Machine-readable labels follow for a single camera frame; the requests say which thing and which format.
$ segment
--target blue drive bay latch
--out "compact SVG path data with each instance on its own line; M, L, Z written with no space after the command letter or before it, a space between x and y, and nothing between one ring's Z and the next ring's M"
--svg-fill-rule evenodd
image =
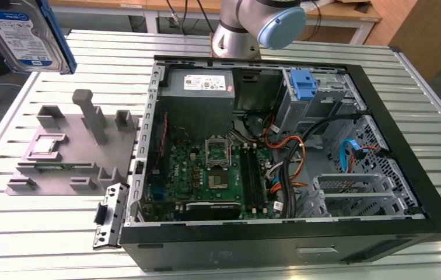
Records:
M313 100L317 93L317 80L309 70L290 70L292 84L297 90L298 100Z

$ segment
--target blue hard drive label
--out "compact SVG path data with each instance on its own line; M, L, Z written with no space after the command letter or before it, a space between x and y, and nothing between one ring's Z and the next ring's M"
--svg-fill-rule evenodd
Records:
M35 32L26 13L0 11L0 36L15 58L26 65L50 66L51 55Z

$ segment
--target green circuit board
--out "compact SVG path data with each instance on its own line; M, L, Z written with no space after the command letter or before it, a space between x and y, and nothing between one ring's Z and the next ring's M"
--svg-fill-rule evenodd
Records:
M165 192L163 200L154 202L153 215L158 221L174 221L174 207L178 203L189 202L235 202L242 204L241 219L266 219L270 213L253 213L243 207L243 179L241 168L242 147L231 146L231 154L226 155L222 145L209 146L211 159L230 159L227 170L219 168L207 170L207 158L203 144L178 144L171 149L169 163L167 184L161 191ZM267 149L257 151L257 158L263 163L270 160L271 154ZM263 192L266 183L265 171L261 171L261 183Z

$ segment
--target hard drive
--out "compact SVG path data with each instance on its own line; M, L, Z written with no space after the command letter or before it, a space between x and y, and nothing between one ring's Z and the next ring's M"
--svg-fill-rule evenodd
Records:
M0 0L0 52L15 72L75 72L47 0Z

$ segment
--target table leg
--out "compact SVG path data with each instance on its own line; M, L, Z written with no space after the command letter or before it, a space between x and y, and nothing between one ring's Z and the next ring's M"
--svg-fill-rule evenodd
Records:
M360 28L356 30L350 44L362 45L366 41L369 33L372 32L374 22L362 22Z
M146 10L145 11L145 18L146 18L146 28L149 33L159 33L158 31L158 12L155 10Z

